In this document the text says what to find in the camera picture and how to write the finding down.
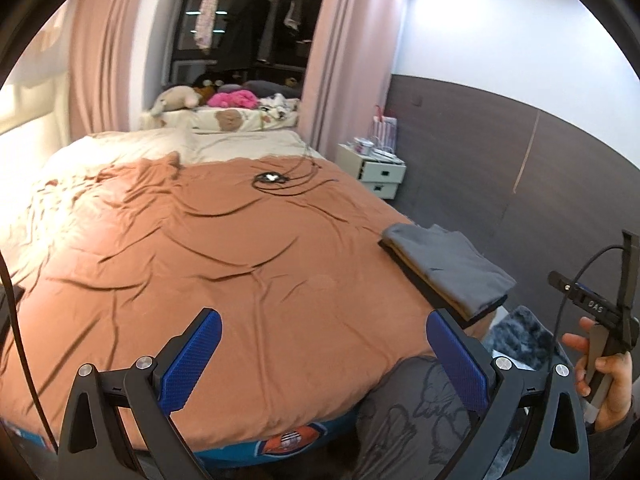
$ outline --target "hanging clothes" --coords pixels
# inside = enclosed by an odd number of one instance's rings
[[[267,16],[267,23],[264,26],[262,40],[260,41],[260,48],[258,49],[258,61],[264,63],[273,62],[273,51],[275,43],[277,41],[277,19],[282,14],[282,9],[284,8],[285,4],[285,0],[274,0],[271,4],[271,9],[269,11],[269,15]]]
[[[194,40],[200,50],[209,53],[213,40],[213,27],[216,24],[216,11],[219,0],[202,0],[200,13],[196,19]]]
[[[313,41],[321,7],[322,0],[309,0],[308,3],[304,5],[299,41]]]
[[[302,23],[302,7],[304,5],[304,1],[305,0],[291,0],[289,12],[284,19],[284,24],[295,31],[300,28],[300,24]]]
[[[226,16],[226,31],[217,50],[217,72],[252,67],[269,10],[269,0],[233,0]]]

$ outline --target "silver screw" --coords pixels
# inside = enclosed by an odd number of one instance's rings
[[[81,377],[87,377],[87,375],[89,375],[93,370],[94,370],[94,367],[91,365],[82,365],[78,369],[78,375]]]
[[[567,375],[569,375],[569,368],[564,365],[556,365],[556,372],[562,377],[567,377]]]
[[[154,360],[149,357],[148,355],[141,357],[140,359],[138,359],[136,361],[136,368],[139,368],[140,370],[146,370],[147,368],[149,368],[151,366],[151,363]]]
[[[508,360],[506,357],[498,357],[495,360],[495,364],[497,365],[498,368],[500,368],[500,370],[510,370],[511,367],[513,366],[513,363]]]

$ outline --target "mattress logo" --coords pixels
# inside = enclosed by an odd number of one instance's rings
[[[256,456],[283,457],[305,450],[319,438],[326,435],[327,430],[322,424],[312,422],[307,426],[272,436],[268,440],[261,440],[255,449]]]

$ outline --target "white nightstand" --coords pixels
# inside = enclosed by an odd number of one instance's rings
[[[396,196],[398,185],[402,182],[406,171],[402,161],[401,164],[381,162],[372,156],[360,155],[344,144],[338,144],[335,163],[341,170],[361,181],[373,194],[384,200],[390,200]]]

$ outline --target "blue gripper pad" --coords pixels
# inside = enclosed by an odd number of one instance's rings
[[[427,339],[465,408],[483,415],[489,407],[487,377],[440,311],[427,318]]]
[[[222,319],[212,310],[162,376],[158,404],[165,415],[184,408],[222,339]]]

